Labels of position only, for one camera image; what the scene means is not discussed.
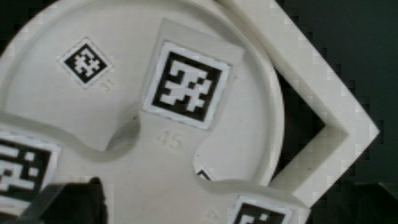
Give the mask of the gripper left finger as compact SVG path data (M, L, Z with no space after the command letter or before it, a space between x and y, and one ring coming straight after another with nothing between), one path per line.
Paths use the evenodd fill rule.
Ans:
M102 180L52 184L11 224L109 224Z

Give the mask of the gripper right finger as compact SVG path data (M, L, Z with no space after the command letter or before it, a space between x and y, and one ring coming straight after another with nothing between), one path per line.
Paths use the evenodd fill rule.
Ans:
M327 194L320 224L398 224L398 197L383 184L345 182Z

